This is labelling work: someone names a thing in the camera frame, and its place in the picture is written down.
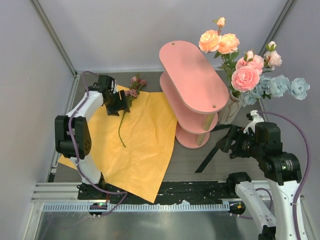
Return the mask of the black ribbon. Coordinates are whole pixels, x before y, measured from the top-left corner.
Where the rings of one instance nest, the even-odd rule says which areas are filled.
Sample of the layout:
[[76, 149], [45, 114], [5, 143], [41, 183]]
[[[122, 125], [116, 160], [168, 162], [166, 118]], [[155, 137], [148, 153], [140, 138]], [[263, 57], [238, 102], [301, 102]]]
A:
[[[239, 136], [239, 133], [243, 130], [242, 127], [237, 126], [237, 136]], [[211, 132], [216, 132], [218, 130], [215, 130], [215, 127], [213, 128], [213, 130], [211, 130]], [[203, 160], [203, 162], [200, 164], [200, 166], [197, 168], [197, 170], [195, 171], [195, 173], [202, 173], [203, 170], [206, 168], [206, 166], [209, 164], [209, 162], [212, 160], [212, 158], [215, 156], [215, 154], [218, 152], [218, 149], [216, 147], [216, 145], [214, 146], [214, 148], [209, 152], [209, 154], [205, 157], [205, 159]]]

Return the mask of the mauve flower stem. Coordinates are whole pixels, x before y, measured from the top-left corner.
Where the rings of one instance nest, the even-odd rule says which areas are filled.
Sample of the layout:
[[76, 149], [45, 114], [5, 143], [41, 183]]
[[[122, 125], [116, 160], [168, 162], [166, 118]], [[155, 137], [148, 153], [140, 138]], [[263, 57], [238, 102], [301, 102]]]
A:
[[120, 120], [120, 124], [118, 127], [118, 136], [121, 141], [123, 147], [126, 147], [122, 137], [121, 137], [121, 127], [125, 118], [126, 113], [130, 112], [130, 108], [133, 105], [133, 101], [138, 98], [140, 91], [147, 85], [147, 81], [145, 79], [141, 79], [141, 74], [137, 73], [131, 78], [129, 90], [125, 90], [125, 97], [127, 100], [127, 108], [123, 111], [123, 115]]

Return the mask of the orange flower bouquet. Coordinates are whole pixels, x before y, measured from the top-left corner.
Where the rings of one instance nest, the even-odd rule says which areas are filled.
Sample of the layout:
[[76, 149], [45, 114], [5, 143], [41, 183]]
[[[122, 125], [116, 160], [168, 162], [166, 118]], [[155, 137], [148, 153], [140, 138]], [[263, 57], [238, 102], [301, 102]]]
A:
[[176, 118], [161, 92], [141, 91], [126, 113], [120, 134], [119, 115], [108, 115], [103, 105], [88, 121], [90, 155], [104, 182], [154, 202], [174, 148]]

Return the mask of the small pink flower stem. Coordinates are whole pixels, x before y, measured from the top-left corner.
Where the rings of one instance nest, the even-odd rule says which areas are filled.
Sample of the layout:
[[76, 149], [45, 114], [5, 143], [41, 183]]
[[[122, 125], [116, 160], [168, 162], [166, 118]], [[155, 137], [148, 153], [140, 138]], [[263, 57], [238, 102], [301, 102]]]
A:
[[253, 90], [259, 82], [264, 65], [264, 59], [252, 50], [247, 51], [237, 62], [230, 62], [232, 95], [239, 98], [241, 94]]

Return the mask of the blue flower stem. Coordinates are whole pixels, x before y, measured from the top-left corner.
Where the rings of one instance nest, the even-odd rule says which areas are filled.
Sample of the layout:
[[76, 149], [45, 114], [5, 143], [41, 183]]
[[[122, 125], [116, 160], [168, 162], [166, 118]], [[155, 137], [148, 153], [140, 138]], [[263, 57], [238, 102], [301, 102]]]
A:
[[310, 84], [302, 77], [290, 81], [284, 75], [267, 77], [261, 75], [259, 83], [252, 89], [241, 94], [242, 106], [254, 105], [259, 99], [281, 98], [286, 93], [297, 100], [307, 97]]

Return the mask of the orange rose stem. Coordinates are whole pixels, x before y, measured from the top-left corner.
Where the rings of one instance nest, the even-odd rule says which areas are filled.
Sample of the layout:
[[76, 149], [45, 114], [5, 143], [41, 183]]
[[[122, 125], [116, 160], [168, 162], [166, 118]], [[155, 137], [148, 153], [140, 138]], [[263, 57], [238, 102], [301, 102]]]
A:
[[222, 34], [222, 28], [226, 24], [226, 19], [220, 17], [213, 20], [218, 27], [217, 30], [206, 30], [199, 38], [198, 48], [203, 53], [215, 53], [214, 58], [221, 57], [222, 64], [219, 69], [224, 70], [229, 78], [236, 69], [235, 59], [239, 55], [240, 41], [234, 33]]

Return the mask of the pink rose stem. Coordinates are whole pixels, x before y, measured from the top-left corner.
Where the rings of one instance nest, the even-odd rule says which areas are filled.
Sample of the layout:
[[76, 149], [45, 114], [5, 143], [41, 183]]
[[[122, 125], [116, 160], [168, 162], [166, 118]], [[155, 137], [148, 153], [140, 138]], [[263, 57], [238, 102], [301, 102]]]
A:
[[282, 64], [282, 57], [276, 51], [277, 44], [274, 41], [270, 41], [266, 45], [266, 52], [263, 55], [265, 67], [270, 68], [272, 71], [276, 68], [281, 66]]

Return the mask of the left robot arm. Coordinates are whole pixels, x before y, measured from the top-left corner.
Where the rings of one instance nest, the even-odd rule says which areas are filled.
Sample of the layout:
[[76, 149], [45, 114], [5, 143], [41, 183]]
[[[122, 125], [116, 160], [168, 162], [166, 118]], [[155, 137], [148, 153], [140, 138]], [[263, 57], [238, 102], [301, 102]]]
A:
[[73, 162], [81, 176], [81, 186], [89, 189], [89, 194], [97, 200], [106, 194], [117, 194], [107, 190], [104, 176], [91, 156], [88, 121], [102, 106], [106, 107], [107, 114], [115, 116], [127, 110], [125, 91], [87, 91], [71, 111], [54, 120], [55, 150]]

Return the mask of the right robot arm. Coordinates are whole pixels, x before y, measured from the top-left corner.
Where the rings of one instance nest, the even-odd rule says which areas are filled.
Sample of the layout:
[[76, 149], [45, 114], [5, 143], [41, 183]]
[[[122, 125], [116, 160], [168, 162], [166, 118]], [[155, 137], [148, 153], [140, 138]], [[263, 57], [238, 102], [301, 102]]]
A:
[[267, 179], [274, 213], [267, 208], [245, 172], [226, 179], [226, 193], [239, 197], [258, 230], [260, 240], [306, 240], [299, 188], [302, 186], [298, 158], [283, 151], [281, 130], [272, 122], [258, 122], [243, 128], [232, 125], [217, 147], [231, 158], [253, 158]]

